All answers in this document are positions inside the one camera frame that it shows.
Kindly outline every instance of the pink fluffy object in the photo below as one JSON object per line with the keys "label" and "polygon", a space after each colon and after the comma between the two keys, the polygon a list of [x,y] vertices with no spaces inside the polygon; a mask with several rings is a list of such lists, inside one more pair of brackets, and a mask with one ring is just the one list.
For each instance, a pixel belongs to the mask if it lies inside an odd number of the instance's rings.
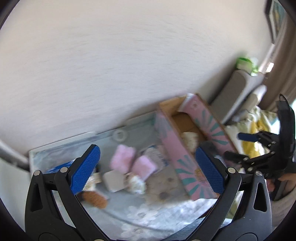
{"label": "pink fluffy object", "polygon": [[111,158],[110,168],[122,174],[128,173],[135,154],[135,148],[125,145],[118,145],[113,157]]}
{"label": "pink fluffy object", "polygon": [[135,160],[131,171],[145,181],[156,169],[157,165],[148,156],[140,156]]}

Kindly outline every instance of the person's hand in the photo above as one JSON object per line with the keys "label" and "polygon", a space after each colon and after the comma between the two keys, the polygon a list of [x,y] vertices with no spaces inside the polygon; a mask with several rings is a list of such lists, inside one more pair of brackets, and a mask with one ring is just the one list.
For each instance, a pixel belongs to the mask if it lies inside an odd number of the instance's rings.
{"label": "person's hand", "polygon": [[[285,196],[289,192],[291,192],[294,189],[294,187],[296,186],[296,173],[286,173],[279,178],[279,181],[281,181],[281,182],[287,181],[285,190],[283,192],[283,196]],[[267,179],[266,184],[267,184],[268,191],[273,192],[275,189],[275,186],[274,186],[274,183],[272,182],[272,180]]]}

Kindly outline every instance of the brown curtain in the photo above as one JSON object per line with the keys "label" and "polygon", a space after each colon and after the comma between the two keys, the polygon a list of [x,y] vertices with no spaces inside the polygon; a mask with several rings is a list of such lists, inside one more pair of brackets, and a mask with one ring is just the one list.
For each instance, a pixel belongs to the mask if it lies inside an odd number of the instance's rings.
{"label": "brown curtain", "polygon": [[264,83],[267,92],[259,107],[276,111],[275,101],[283,94],[291,104],[296,99],[296,27],[286,15],[272,56],[274,67],[267,74]]}

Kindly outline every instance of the pink and teal box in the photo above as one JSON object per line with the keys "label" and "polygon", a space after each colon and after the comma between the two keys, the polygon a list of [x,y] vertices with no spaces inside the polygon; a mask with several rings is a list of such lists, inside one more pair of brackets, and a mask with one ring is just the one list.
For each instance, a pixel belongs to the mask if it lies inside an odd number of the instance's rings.
{"label": "pink and teal box", "polygon": [[198,94],[188,94],[161,102],[155,117],[155,128],[191,199],[217,198],[219,194],[212,190],[180,137],[182,132],[196,132],[200,141],[212,141],[220,155],[225,151],[237,152],[203,99]]}

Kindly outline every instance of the beige sweater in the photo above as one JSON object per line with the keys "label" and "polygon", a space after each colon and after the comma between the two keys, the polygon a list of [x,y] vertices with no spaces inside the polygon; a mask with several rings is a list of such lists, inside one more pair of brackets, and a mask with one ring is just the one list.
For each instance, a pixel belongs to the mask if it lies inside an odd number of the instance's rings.
{"label": "beige sweater", "polygon": [[296,187],[284,198],[271,201],[272,225],[278,226],[296,200]]}

